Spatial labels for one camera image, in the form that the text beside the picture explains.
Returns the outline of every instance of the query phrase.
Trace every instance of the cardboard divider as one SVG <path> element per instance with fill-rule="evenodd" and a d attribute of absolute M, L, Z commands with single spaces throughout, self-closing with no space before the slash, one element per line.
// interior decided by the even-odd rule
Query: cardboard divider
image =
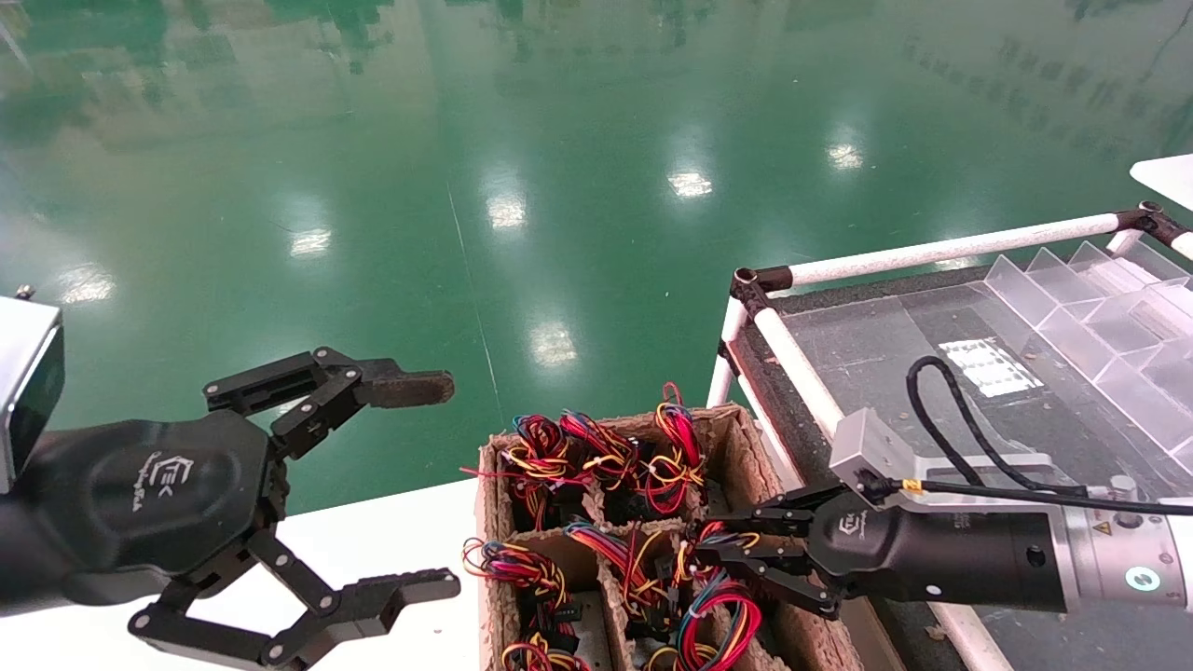
<path fill-rule="evenodd" d="M 783 493 L 778 474 L 749 413 L 736 405 L 712 410 L 694 410 L 696 431 L 701 451 L 706 455 L 706 478 L 719 486 L 724 507 L 741 510 Z M 655 426 L 654 413 L 629 418 L 600 420 L 626 437 L 663 442 L 662 432 Z M 481 469 L 496 470 L 497 454 L 517 436 L 493 436 L 481 449 Z M 563 570 L 569 591 L 583 591 L 595 583 L 604 597 L 605 635 L 608 639 L 610 659 L 613 671 L 631 671 L 636 644 L 626 640 L 624 632 L 629 623 L 622 597 L 622 584 L 608 562 L 593 556 L 585 546 L 563 535 L 562 529 L 515 534 L 513 530 L 513 501 L 508 495 L 508 481 L 483 478 L 477 494 L 477 527 L 486 538 L 513 542 L 540 552 L 551 558 Z M 687 522 L 703 519 L 710 515 L 709 506 L 701 505 L 698 494 L 690 492 L 679 518 L 647 522 L 631 531 L 630 525 L 613 527 L 607 523 L 604 511 L 604 493 L 593 485 L 583 499 L 586 512 L 601 530 L 625 538 L 638 535 L 642 542 L 655 530 L 665 530 L 670 536 L 668 543 L 656 541 L 648 554 L 663 548 L 678 548 Z M 499 671 L 501 651 L 519 635 L 517 604 L 508 585 L 489 581 L 482 590 L 482 655 L 481 667 Z M 786 603 L 764 605 L 764 627 L 768 640 L 777 648 L 771 654 L 755 639 L 737 661 L 738 671 L 861 671 L 861 661 L 849 641 L 849 634 L 840 622 L 829 622 L 799 610 Z M 707 623 L 701 623 L 700 636 L 719 640 L 729 626 L 729 612 L 718 608 Z"/>

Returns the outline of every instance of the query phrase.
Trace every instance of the white table surface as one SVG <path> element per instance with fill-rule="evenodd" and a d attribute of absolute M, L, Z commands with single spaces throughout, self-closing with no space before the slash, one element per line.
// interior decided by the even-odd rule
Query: white table surface
<path fill-rule="evenodd" d="M 429 487 L 319 512 L 278 527 L 278 537 L 335 589 L 360 578 L 421 568 L 451 568 L 456 598 L 412 605 L 388 636 L 336 647 L 319 671 L 366 669 L 477 669 L 477 580 L 460 570 L 459 549 L 476 535 L 476 480 Z M 134 639 L 129 617 L 149 598 L 105 608 L 68 607 L 0 620 L 5 669 L 212 671 L 162 654 Z M 303 607 L 260 566 L 223 593 L 196 602 L 190 615 L 274 634 Z"/>
<path fill-rule="evenodd" d="M 1193 154 L 1139 161 L 1131 166 L 1131 177 L 1182 208 L 1193 210 Z"/>

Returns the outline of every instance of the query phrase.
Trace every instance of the bundled cables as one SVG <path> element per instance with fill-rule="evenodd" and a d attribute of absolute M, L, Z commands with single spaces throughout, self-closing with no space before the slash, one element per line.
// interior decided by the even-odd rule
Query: bundled cables
<path fill-rule="evenodd" d="M 666 634 L 672 627 L 672 612 L 668 608 L 666 585 L 659 578 L 649 578 L 644 560 L 650 546 L 663 537 L 662 531 L 655 531 L 637 544 L 637 534 L 630 534 L 630 543 L 596 529 L 587 522 L 569 524 L 564 535 L 592 549 L 608 560 L 622 579 L 622 597 L 631 622 L 645 624 L 649 630 Z"/>
<path fill-rule="evenodd" d="M 675 402 L 670 402 L 669 390 Z M 696 438 L 692 413 L 684 407 L 679 389 L 673 382 L 663 387 L 663 402 L 655 410 L 655 424 L 672 444 L 672 454 L 656 454 L 647 463 L 643 493 L 655 511 L 672 516 L 684 504 L 690 487 L 704 495 L 704 458 Z"/>
<path fill-rule="evenodd" d="M 707 579 L 712 574 L 712 567 L 701 567 L 696 562 L 693 556 L 696 552 L 696 546 L 704 543 L 728 543 L 740 546 L 742 548 L 752 548 L 762 540 L 762 536 L 750 533 L 729 533 L 725 531 L 725 525 L 723 522 L 709 522 L 700 528 L 700 531 L 694 535 L 694 537 L 684 538 L 679 543 L 679 553 L 675 556 L 675 577 L 674 583 L 676 585 L 684 585 L 691 583 L 697 578 Z"/>
<path fill-rule="evenodd" d="M 563 411 L 560 429 L 588 447 L 591 455 L 582 469 L 594 475 L 606 490 L 635 486 L 638 448 L 630 439 L 587 414 L 570 410 Z"/>
<path fill-rule="evenodd" d="M 580 620 L 580 610 L 554 561 L 521 546 L 480 538 L 464 543 L 463 561 L 464 571 L 472 575 L 511 583 L 523 590 L 519 608 L 527 636 L 538 634 L 550 648 L 570 651 L 569 654 L 576 651 L 579 639 L 571 622 Z"/>
<path fill-rule="evenodd" d="M 549 521 L 558 523 L 570 516 L 585 517 L 580 500 L 589 475 L 580 468 L 581 445 L 573 444 L 558 424 L 542 414 L 520 414 L 513 425 L 518 444 L 500 453 L 508 470 L 460 470 L 512 479 L 512 495 L 521 503 L 515 513 L 525 513 L 515 517 L 521 530 L 542 531 Z"/>
<path fill-rule="evenodd" d="M 501 651 L 506 671 L 589 671 L 585 660 L 562 650 L 552 650 L 540 634 L 528 641 L 509 644 Z"/>
<path fill-rule="evenodd" d="M 696 644 L 696 653 L 697 653 L 697 657 L 704 664 L 706 664 L 710 660 L 712 660 L 713 657 L 716 657 L 717 648 L 715 648 L 715 647 L 712 647 L 710 645 L 705 645 L 705 644 Z M 663 646 L 663 647 L 656 650 L 655 653 L 650 655 L 650 659 L 647 660 L 647 665 L 644 667 L 644 671 L 661 671 L 662 666 L 660 666 L 659 663 L 660 663 L 660 660 L 662 660 L 668 654 L 673 655 L 672 657 L 672 670 L 673 671 L 682 671 L 684 670 L 684 665 L 682 665 L 684 663 L 682 663 L 682 660 L 679 657 L 679 651 L 675 650 L 672 646 Z M 696 669 L 693 669 L 691 671 L 698 671 L 699 669 L 700 669 L 700 666 L 697 666 Z"/>
<path fill-rule="evenodd" d="M 729 609 L 729 630 L 718 646 L 697 642 L 699 620 L 713 608 Z M 750 639 L 762 624 L 762 610 L 750 598 L 744 585 L 729 579 L 724 570 L 718 570 L 697 592 L 692 605 L 684 614 L 676 636 L 679 665 L 685 671 L 729 671 L 746 653 Z M 711 658 L 709 651 L 715 650 Z"/>

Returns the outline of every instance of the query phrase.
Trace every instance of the white tube frame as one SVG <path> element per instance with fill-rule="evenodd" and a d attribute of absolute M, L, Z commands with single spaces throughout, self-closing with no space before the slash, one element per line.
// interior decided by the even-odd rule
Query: white tube frame
<path fill-rule="evenodd" d="M 1020 247 L 1032 247 L 1107 233 L 1114 233 L 1114 236 L 1107 245 L 1108 251 L 1112 254 L 1120 254 L 1135 245 L 1141 235 L 1133 230 L 1119 230 L 1119 217 L 1112 213 L 1107 213 L 956 240 L 942 240 L 883 252 L 804 263 L 787 266 L 787 269 L 791 271 L 791 288 L 802 288 L 820 282 L 861 277 L 929 263 L 1006 252 Z M 1185 233 L 1173 240 L 1172 248 L 1186 258 L 1193 259 L 1193 232 Z M 730 297 L 729 307 L 725 309 L 725 320 L 721 330 L 721 340 L 725 344 L 727 356 L 731 356 L 729 347 L 731 347 L 741 333 L 747 316 L 741 301 Z M 787 327 L 783 324 L 783 319 L 774 308 L 767 307 L 760 310 L 754 315 L 753 320 L 762 333 L 762 338 L 774 352 L 779 365 L 783 367 L 784 373 L 791 380 L 796 393 L 808 406 L 821 433 L 826 439 L 832 442 L 833 436 L 836 433 L 836 424 L 843 417 L 840 406 L 837 406 L 795 338 L 791 337 L 791 332 L 787 331 Z M 712 383 L 709 388 L 706 407 L 715 407 L 725 402 L 733 378 L 733 364 L 725 357 L 718 355 L 712 371 Z M 762 412 L 762 407 L 748 380 L 738 375 L 737 381 L 738 386 L 747 390 L 746 395 L 749 405 L 759 417 L 767 437 L 771 438 L 775 450 L 779 453 L 780 461 L 783 461 L 781 466 L 792 468 L 786 445 L 779 439 L 778 432 L 774 430 L 769 418 Z M 981 618 L 971 607 L 944 603 L 932 603 L 929 605 L 970 671 L 1013 671 L 1010 663 L 1002 654 L 1002 651 L 990 636 L 989 630 L 982 624 Z"/>

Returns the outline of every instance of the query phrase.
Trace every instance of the green epoxy floor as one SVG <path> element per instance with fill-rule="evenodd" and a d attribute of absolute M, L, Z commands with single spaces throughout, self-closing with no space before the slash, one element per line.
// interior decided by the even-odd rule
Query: green epoxy floor
<path fill-rule="evenodd" d="M 447 368 L 292 503 L 440 484 L 515 413 L 703 401 L 736 266 L 1148 197 L 1131 164 L 1193 150 L 1191 7 L 6 2 L 0 287 L 66 307 L 57 427 L 320 344 Z"/>

